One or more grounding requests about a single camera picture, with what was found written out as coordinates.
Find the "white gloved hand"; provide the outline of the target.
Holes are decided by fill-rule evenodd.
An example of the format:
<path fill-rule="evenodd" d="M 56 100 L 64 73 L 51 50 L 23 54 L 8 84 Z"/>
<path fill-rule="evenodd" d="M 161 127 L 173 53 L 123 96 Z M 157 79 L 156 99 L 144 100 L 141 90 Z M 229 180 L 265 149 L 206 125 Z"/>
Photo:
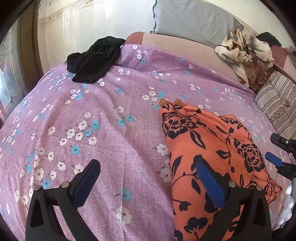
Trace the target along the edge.
<path fill-rule="evenodd" d="M 283 225 L 287 221 L 289 221 L 292 217 L 292 209 L 295 205 L 295 200 L 292 196 L 293 194 L 293 186 L 290 184 L 283 195 L 283 203 L 280 206 L 280 213 L 276 218 L 276 224 L 278 226 Z"/>

